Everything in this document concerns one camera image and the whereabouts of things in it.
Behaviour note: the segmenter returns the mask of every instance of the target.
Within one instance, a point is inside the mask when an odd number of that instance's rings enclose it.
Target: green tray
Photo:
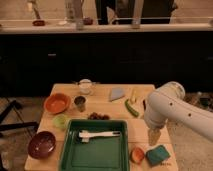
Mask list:
[[[90,138],[81,142],[79,131],[120,131],[117,137]],[[129,171],[127,125],[124,121],[80,120],[69,122],[61,153],[60,171]]]

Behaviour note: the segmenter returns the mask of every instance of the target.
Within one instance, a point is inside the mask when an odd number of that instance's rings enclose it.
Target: orange bowl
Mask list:
[[[52,94],[44,102],[44,108],[52,114],[65,111],[69,105],[70,97],[63,93]]]

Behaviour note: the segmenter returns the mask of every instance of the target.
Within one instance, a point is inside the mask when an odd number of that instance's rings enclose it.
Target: green vegetable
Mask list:
[[[129,102],[129,99],[127,99],[125,101],[125,106],[127,108],[127,110],[134,116],[134,117],[138,117],[139,116],[139,112],[136,111],[135,109],[133,109],[130,104],[128,103]]]

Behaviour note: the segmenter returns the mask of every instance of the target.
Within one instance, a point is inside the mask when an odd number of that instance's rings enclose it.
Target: teal sponge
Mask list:
[[[156,148],[146,152],[146,158],[151,166],[158,165],[169,157],[170,155],[163,145],[159,145]]]

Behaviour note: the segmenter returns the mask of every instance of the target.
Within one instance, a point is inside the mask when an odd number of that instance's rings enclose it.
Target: white cup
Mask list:
[[[92,81],[89,79],[82,79],[79,82],[79,88],[80,92],[82,94],[90,94],[91,93],[91,87],[92,87]]]

